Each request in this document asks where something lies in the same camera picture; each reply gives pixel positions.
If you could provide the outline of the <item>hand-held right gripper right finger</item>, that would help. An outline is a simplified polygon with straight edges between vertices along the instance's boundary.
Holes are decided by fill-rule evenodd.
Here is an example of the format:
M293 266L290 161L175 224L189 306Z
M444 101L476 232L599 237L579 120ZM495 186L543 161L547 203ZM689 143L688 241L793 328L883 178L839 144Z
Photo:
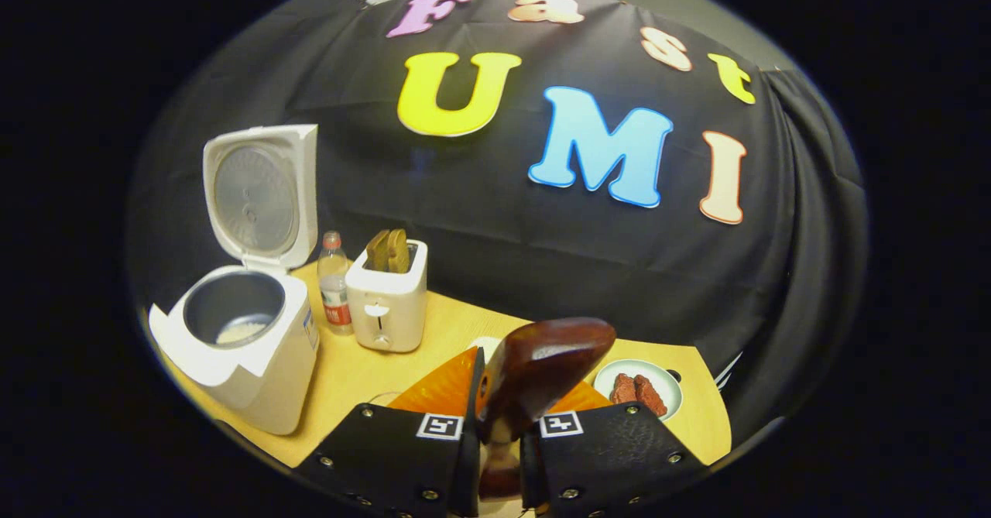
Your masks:
M705 464L640 402L577 384L520 439L523 507L541 517L633 517L705 477Z

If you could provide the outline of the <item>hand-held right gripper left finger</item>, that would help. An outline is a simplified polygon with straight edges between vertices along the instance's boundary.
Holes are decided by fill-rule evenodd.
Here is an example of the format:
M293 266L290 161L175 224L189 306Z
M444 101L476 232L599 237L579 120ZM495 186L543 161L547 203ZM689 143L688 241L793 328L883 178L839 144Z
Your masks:
M361 403L298 468L336 517L475 517L473 413L484 352L472 346L387 405Z

